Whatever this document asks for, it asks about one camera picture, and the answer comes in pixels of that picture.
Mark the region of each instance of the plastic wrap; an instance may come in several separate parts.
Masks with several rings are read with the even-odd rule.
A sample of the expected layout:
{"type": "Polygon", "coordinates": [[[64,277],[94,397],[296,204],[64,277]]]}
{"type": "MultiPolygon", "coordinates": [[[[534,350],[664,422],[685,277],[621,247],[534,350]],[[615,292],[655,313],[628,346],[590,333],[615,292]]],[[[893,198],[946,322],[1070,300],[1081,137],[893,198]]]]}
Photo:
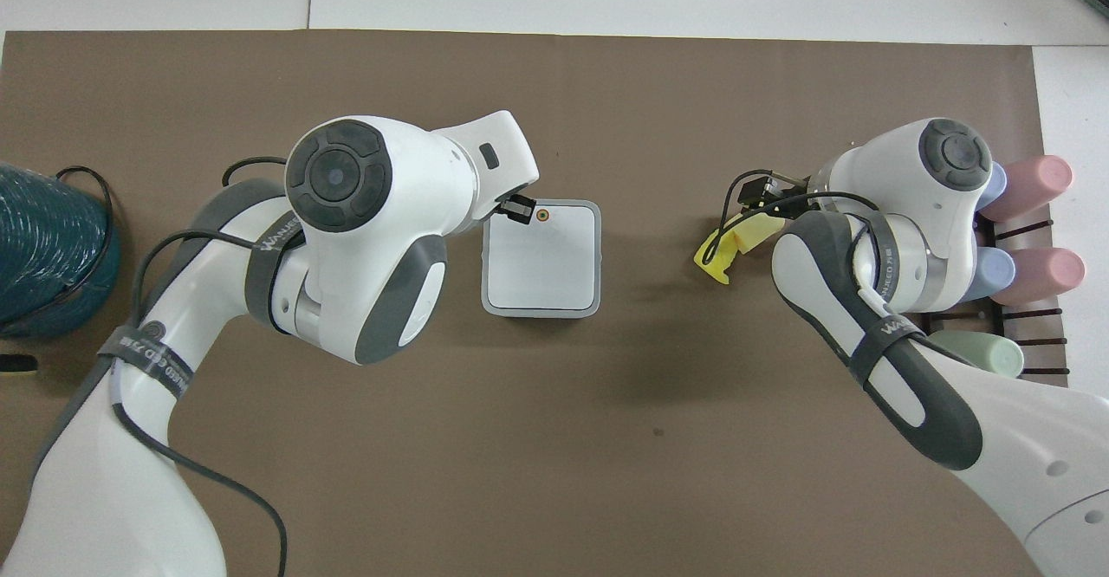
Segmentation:
{"type": "Polygon", "coordinates": [[[120,262],[119,234],[104,246],[106,223],[92,196],[0,163],[0,337],[58,336],[100,308],[120,262]]]}

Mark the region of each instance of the brown mat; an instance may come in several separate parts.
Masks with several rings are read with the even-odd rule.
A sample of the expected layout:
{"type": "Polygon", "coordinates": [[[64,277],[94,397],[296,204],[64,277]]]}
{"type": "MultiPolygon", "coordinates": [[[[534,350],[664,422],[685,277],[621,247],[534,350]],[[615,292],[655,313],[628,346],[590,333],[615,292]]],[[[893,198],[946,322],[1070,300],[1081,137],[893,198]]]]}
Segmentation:
{"type": "MultiPolygon", "coordinates": [[[[228,163],[337,115],[431,129],[509,109],[540,166],[527,193],[601,207],[596,316],[485,313],[471,233],[410,350],[355,367],[242,318],[174,415],[175,447],[282,512],[291,576],[1037,575],[780,301],[767,249],[730,287],[691,262],[743,170],[805,175],[932,115],[1001,162],[1040,153],[1030,49],[294,31],[10,32],[4,51],[0,159],[100,170],[125,266],[92,323],[32,347],[38,376],[0,378],[0,554],[136,254],[228,163]]],[[[230,574],[273,575],[264,514],[185,477],[230,574]]]]}

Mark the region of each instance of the white floor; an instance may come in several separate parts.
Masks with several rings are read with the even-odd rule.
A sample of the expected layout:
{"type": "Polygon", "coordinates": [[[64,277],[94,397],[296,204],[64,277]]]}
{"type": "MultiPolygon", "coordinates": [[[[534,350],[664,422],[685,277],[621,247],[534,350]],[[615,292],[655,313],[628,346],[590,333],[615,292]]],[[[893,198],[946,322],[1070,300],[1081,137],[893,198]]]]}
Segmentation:
{"type": "Polygon", "coordinates": [[[1109,337],[1097,332],[1109,249],[1088,222],[1107,174],[1109,20],[1079,0],[0,0],[0,39],[4,30],[306,27],[1036,47],[1045,148],[1078,175],[1054,205],[1056,242],[1089,267],[1086,284],[1060,297],[1071,385],[1109,396],[1099,363],[1109,337]]]}

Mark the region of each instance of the yellow object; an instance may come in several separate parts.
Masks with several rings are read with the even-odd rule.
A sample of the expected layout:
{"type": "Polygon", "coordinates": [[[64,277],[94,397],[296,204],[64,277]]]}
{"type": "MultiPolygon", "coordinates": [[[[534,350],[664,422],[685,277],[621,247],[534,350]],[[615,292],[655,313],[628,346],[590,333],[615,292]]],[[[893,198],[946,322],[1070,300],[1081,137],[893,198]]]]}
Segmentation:
{"type": "MultiPolygon", "coordinates": [[[[728,221],[728,224],[736,221],[741,214],[735,215],[728,221]]],[[[704,240],[701,247],[698,249],[696,253],[693,254],[693,262],[696,263],[698,267],[702,269],[716,282],[726,285],[730,280],[724,270],[728,270],[732,265],[732,261],[735,261],[736,254],[746,254],[751,252],[753,247],[763,243],[773,234],[777,233],[785,226],[785,220],[782,217],[771,217],[765,213],[760,213],[759,215],[753,215],[745,219],[743,222],[737,224],[734,229],[724,232],[724,236],[720,240],[720,245],[716,247],[716,254],[713,254],[712,261],[708,265],[701,262],[704,251],[709,249],[709,244],[712,240],[716,237],[716,231],[713,231],[709,235],[709,239],[704,240]]]]}

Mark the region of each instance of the pink cup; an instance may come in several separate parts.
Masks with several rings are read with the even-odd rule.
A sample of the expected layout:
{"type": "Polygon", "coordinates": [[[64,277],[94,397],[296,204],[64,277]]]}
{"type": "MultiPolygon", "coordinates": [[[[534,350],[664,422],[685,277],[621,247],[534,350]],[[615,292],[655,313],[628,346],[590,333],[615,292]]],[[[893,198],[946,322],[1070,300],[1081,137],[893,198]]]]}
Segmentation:
{"type": "Polygon", "coordinates": [[[1069,163],[1055,155],[1042,155],[1005,166],[1009,179],[1001,195],[980,213],[994,222],[1007,222],[1051,202],[1075,182],[1069,163]]]}
{"type": "Polygon", "coordinates": [[[1015,306],[1059,295],[1086,277],[1082,257],[1065,247],[1027,247],[1009,254],[1017,275],[1011,285],[990,296],[998,304],[1015,306]]]}

